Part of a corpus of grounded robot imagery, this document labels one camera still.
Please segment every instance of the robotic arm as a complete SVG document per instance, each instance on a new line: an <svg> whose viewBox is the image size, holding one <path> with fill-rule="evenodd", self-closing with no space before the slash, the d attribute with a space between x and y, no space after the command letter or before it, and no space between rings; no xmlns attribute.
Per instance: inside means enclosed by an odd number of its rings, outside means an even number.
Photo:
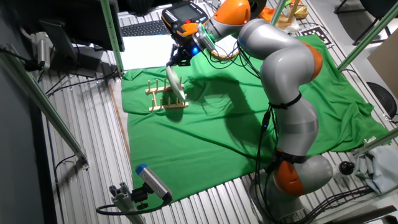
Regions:
<svg viewBox="0 0 398 224"><path fill-rule="evenodd" d="M181 65L182 58L190 60L198 49L213 50L213 42L238 35L247 54L264 60L261 82L275 111L279 134L281 162L273 173L275 189L297 198L323 187L333 177L333 169L323 156L307 157L318 134L318 116L299 92L300 85L320 73L322 55L265 20L250 21L248 0L226 0L204 25L186 28L187 35L174 37L179 47L167 65Z"/></svg>

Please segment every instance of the gray cloth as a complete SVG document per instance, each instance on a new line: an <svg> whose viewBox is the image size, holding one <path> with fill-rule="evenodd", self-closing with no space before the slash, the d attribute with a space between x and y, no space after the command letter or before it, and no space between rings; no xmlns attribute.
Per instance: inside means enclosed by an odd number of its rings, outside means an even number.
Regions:
<svg viewBox="0 0 398 224"><path fill-rule="evenodd" d="M362 177L376 193L384 194L398 186L398 149L378 146L358 157L355 175Z"/></svg>

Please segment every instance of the metal bracket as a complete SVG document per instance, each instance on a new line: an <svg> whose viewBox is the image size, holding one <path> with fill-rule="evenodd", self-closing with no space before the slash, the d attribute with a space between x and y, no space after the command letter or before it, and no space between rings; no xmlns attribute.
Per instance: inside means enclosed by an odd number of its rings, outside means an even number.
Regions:
<svg viewBox="0 0 398 224"><path fill-rule="evenodd" d="M129 187L125 182L120 183L120 188L117 189L114 185L109 187L109 192L113 195L112 202L122 212L135 212L137 207L131 200L131 193ZM126 217L132 222L137 224L145 224L144 219L141 215L126 215Z"/></svg>

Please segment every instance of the white paper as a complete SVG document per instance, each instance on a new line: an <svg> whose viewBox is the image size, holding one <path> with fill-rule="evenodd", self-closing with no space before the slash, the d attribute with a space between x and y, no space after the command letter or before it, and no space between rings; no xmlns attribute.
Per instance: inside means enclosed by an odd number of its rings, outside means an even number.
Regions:
<svg viewBox="0 0 398 224"><path fill-rule="evenodd" d="M123 69L153 68L166 66L175 41L170 35L123 37L121 52Z"/></svg>

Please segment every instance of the green backdrop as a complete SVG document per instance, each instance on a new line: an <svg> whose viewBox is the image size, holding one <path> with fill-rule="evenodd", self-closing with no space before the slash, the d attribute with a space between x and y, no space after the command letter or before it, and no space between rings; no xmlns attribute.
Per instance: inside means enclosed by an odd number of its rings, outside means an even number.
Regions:
<svg viewBox="0 0 398 224"><path fill-rule="evenodd" d="M315 35L298 37L323 55L319 76L300 91L319 117L317 140L308 155L354 149L363 139L387 132L371 117L373 106L336 69L323 42ZM251 59L260 68L262 61ZM134 172L146 163L180 200L202 190L254 171L261 120L268 99L261 82L237 65L222 70L211 67L206 58L195 56L190 67L176 67L185 85L189 107L148 112L152 95L146 95L148 80L160 83L165 68L130 70L122 80L123 110L129 113L128 134L134 187L143 183ZM158 93L167 99L173 93ZM263 167L271 161L275 146L274 128L262 143ZM149 196L149 207L161 200Z"/></svg>

